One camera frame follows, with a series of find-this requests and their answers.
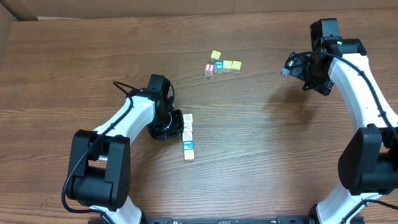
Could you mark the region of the blue letter block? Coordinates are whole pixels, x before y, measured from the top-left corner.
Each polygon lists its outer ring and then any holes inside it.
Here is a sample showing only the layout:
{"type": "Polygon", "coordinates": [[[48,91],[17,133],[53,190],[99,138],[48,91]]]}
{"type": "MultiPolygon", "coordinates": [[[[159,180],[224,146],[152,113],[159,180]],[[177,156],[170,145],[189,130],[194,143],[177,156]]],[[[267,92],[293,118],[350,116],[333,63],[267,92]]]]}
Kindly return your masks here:
{"type": "Polygon", "coordinates": [[[193,150],[193,141],[184,141],[183,142],[183,150],[184,151],[193,150]]]}
{"type": "Polygon", "coordinates": [[[223,61],[214,61],[214,72],[223,73],[223,61]]]}

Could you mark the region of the yellow block top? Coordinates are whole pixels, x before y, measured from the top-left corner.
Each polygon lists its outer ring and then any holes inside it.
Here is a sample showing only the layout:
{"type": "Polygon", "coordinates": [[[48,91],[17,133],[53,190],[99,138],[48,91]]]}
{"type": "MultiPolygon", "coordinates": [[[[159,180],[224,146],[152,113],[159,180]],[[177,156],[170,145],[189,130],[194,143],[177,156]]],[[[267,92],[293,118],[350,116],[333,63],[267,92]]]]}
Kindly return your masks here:
{"type": "Polygon", "coordinates": [[[210,61],[214,62],[216,60],[219,60],[221,57],[221,52],[217,51],[217,50],[213,50],[211,53],[211,57],[210,57],[210,61]]]}

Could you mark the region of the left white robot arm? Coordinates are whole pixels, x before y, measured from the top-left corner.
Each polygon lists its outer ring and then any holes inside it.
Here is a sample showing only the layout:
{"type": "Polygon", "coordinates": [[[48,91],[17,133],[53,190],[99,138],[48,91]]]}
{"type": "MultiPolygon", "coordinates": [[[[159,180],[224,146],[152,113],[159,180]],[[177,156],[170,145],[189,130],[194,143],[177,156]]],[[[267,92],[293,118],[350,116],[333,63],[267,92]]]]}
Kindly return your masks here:
{"type": "Polygon", "coordinates": [[[61,201],[66,211],[97,213],[104,223],[146,223],[129,197],[131,144],[144,128],[158,141],[180,137],[183,115],[175,109],[174,87],[163,75],[151,75],[145,88],[113,84],[125,102],[101,126],[74,134],[61,201]]]}

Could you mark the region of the white block red base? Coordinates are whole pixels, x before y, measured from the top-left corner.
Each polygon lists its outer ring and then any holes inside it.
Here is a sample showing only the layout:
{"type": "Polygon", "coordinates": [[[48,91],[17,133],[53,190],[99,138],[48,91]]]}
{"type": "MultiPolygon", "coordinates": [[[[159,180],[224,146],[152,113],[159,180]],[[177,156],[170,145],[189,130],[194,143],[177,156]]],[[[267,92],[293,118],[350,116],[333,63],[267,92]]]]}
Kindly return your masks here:
{"type": "Polygon", "coordinates": [[[183,131],[184,132],[192,132],[193,124],[192,123],[184,123],[183,131]]]}

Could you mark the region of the yellow block row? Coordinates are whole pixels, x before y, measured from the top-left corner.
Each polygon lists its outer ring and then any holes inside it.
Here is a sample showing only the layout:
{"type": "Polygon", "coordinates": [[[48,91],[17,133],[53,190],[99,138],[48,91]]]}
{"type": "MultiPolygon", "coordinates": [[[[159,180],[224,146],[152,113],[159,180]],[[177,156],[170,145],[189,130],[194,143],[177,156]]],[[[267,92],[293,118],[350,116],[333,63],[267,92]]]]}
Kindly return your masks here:
{"type": "Polygon", "coordinates": [[[224,60],[223,61],[223,73],[231,73],[232,64],[233,64],[233,62],[231,60],[224,60]]]}
{"type": "Polygon", "coordinates": [[[231,66],[231,72],[232,73],[240,73],[241,71],[241,61],[233,60],[232,66],[231,66]]]}

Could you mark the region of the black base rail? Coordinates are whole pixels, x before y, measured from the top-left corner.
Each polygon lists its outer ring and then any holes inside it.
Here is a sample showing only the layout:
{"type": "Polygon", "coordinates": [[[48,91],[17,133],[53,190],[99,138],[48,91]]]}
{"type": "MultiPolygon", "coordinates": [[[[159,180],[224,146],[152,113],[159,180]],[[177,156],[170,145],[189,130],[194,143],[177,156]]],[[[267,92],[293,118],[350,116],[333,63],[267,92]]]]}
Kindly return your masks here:
{"type": "Polygon", "coordinates": [[[147,218],[148,224],[309,224],[315,223],[308,216],[279,216],[266,219],[172,219],[172,218],[147,218]]]}

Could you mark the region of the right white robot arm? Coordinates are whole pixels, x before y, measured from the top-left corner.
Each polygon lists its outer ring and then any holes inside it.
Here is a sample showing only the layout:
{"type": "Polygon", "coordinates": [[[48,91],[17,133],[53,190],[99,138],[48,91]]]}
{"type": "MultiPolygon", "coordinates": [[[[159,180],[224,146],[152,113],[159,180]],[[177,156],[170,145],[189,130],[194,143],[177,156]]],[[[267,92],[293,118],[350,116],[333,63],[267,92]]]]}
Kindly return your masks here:
{"type": "Polygon", "coordinates": [[[348,109],[354,135],[338,160],[340,181],[326,199],[296,223],[364,223],[359,211],[397,189],[397,114],[389,106],[359,39],[340,36],[335,18],[310,26],[312,49],[291,53],[281,74],[304,82],[303,90],[327,96],[336,86],[348,109]]]}

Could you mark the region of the white block wavy pattern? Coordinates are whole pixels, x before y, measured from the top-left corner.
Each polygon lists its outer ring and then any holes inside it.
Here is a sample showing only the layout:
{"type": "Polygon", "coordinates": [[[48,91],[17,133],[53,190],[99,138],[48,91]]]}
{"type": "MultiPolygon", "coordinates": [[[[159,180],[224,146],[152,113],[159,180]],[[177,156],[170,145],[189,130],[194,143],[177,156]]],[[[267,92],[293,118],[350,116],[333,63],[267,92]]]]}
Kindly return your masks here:
{"type": "Polygon", "coordinates": [[[182,133],[182,139],[183,139],[183,141],[192,141],[193,140],[193,133],[191,131],[183,132],[182,133]]]}

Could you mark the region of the yellow block middle row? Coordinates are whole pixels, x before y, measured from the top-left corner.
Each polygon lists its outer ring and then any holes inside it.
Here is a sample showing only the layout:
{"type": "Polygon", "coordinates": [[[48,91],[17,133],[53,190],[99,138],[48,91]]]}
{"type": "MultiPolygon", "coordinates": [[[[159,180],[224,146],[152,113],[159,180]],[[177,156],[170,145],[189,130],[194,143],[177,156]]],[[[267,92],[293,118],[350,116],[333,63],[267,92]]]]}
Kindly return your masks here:
{"type": "Polygon", "coordinates": [[[233,62],[231,60],[224,60],[223,61],[223,73],[231,73],[232,64],[233,64],[233,62]]]}

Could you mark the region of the red letter block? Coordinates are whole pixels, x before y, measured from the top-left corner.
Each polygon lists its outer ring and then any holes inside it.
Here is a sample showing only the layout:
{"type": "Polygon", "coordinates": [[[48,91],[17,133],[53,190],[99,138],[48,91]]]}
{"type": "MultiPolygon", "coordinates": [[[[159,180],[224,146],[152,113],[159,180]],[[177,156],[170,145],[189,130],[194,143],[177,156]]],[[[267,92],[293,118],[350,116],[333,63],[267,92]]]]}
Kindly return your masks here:
{"type": "Polygon", "coordinates": [[[207,77],[212,77],[214,75],[214,65],[212,63],[207,63],[204,69],[204,75],[207,77]]]}

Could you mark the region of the yellow block right row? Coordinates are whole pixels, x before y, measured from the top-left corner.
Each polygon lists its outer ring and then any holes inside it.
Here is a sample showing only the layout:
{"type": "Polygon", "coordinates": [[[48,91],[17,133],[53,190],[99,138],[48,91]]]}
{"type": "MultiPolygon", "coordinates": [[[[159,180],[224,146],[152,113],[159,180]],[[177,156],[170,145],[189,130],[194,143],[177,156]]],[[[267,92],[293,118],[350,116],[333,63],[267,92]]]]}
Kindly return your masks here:
{"type": "Polygon", "coordinates": [[[231,66],[231,72],[232,73],[240,73],[241,71],[241,61],[233,60],[232,66],[231,66]]]}

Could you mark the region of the white block green pattern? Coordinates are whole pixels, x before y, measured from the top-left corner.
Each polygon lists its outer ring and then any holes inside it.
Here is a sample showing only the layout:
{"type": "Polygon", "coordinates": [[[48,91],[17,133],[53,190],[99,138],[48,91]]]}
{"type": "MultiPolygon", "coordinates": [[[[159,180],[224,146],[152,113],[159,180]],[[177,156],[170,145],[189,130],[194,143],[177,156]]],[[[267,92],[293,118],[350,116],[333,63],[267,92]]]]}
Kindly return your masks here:
{"type": "Polygon", "coordinates": [[[192,114],[184,114],[183,122],[184,123],[193,123],[193,115],[192,114]]]}

